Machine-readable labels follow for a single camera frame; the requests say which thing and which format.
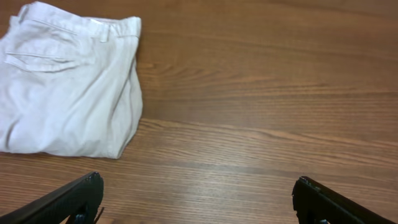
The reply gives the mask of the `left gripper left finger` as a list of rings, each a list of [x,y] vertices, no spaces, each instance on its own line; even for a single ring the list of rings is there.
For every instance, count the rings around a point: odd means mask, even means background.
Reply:
[[[103,213],[100,207],[104,181],[90,172],[53,192],[1,217],[7,224],[96,224]]]

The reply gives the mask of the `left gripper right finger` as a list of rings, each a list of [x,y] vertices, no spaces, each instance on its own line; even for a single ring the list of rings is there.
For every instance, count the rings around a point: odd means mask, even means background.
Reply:
[[[292,202],[300,224],[394,224],[306,176],[296,181]]]

